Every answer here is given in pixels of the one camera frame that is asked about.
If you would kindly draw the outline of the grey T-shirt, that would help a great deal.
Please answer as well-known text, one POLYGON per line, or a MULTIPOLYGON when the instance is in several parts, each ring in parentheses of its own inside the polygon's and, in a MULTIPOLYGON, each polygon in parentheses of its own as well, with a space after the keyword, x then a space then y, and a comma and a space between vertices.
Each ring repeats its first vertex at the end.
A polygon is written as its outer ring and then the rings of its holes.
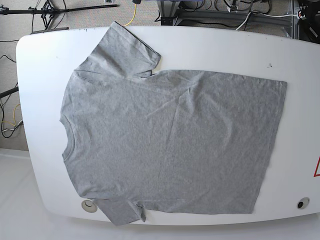
POLYGON ((110 25, 71 74, 60 122, 69 178, 117 226, 145 210, 252 214, 287 83, 203 70, 153 73, 160 54, 110 25))

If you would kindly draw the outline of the left table grommet hole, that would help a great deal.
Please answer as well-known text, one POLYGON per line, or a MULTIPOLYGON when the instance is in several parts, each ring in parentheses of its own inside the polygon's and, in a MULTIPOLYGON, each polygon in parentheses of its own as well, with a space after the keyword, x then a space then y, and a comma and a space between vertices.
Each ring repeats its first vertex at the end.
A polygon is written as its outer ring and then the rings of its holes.
POLYGON ((95 213, 98 210, 98 207, 89 199, 83 200, 81 202, 81 207, 88 213, 95 213))

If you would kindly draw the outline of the table grommet hole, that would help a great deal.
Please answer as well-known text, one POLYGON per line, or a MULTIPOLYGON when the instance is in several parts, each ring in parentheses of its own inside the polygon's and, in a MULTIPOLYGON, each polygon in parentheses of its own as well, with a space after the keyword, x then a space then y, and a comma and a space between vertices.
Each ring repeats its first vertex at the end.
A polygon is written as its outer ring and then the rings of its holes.
POLYGON ((88 213, 95 213, 98 210, 98 207, 89 199, 83 200, 81 202, 81 207, 88 213))
POLYGON ((299 210, 305 209, 310 203, 310 199, 308 197, 302 198, 298 203, 297 203, 297 208, 299 210))

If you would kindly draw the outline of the black tripod stand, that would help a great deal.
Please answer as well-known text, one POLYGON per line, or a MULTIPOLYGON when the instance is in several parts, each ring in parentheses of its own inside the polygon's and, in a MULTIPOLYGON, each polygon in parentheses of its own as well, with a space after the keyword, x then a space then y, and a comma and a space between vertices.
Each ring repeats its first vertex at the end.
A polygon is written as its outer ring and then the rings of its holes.
POLYGON ((108 9, 108 8, 116 8, 118 7, 117 4, 104 4, 104 5, 95 5, 95 6, 85 6, 85 7, 76 7, 76 8, 67 8, 66 1, 63 0, 63 6, 64 8, 55 8, 53 4, 46 0, 42 6, 42 8, 37 9, 37 7, 29 7, 26 10, 18 10, 18 9, 10 9, 8 7, 5 7, 3 4, 0 5, 0 15, 6 16, 6 15, 32 15, 32 21, 31 21, 31 32, 34 32, 34 16, 40 15, 40 18, 42 19, 44 30, 48 31, 51 23, 53 22, 53 19, 63 14, 60 22, 53 28, 54 30, 60 25, 62 20, 64 19, 66 13, 72 13, 72 12, 78 12, 78 11, 86 11, 86 10, 95 10, 95 9, 108 9))

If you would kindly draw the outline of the red triangle warning sticker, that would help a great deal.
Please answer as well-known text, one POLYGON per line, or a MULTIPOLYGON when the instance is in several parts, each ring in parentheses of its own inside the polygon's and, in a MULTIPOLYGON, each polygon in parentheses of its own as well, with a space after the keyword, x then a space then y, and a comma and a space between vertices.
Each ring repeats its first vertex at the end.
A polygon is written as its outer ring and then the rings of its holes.
POLYGON ((315 168, 313 176, 314 177, 319 177, 320 176, 320 158, 317 161, 316 168, 315 168))

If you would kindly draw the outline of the right table grommet hole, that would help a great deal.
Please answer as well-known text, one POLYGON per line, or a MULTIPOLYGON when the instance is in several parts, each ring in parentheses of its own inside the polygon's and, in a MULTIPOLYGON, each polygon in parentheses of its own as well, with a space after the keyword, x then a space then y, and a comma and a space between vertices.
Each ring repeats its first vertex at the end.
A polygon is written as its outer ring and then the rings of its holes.
POLYGON ((308 197, 302 198, 298 203, 297 203, 297 208, 299 210, 305 209, 310 203, 310 199, 308 197))

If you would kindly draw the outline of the aluminium frame stand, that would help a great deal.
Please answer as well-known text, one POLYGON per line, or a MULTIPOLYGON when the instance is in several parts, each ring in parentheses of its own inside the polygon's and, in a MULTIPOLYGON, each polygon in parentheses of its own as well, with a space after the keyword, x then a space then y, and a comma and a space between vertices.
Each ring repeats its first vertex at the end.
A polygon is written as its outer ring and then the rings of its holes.
POLYGON ((276 12, 274 0, 158 0, 156 22, 162 26, 181 24, 224 27, 249 31, 253 27, 279 28, 283 35, 299 39, 298 2, 286 0, 276 12))

